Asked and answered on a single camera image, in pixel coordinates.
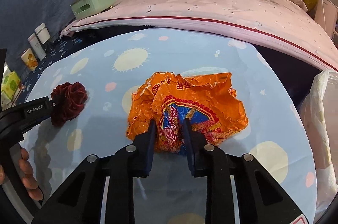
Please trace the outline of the left human hand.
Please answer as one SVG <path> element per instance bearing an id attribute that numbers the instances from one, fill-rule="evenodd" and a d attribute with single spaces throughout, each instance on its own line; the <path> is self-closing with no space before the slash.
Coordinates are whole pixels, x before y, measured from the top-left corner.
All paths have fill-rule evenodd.
<path id="1" fill-rule="evenodd" d="M 38 182 L 33 176 L 33 168 L 29 162 L 29 153 L 23 147 L 21 147 L 21 155 L 18 160 L 18 166 L 21 172 L 24 173 L 21 181 L 31 199 L 35 201 L 42 201 L 44 198 L 43 192 L 38 187 Z"/>

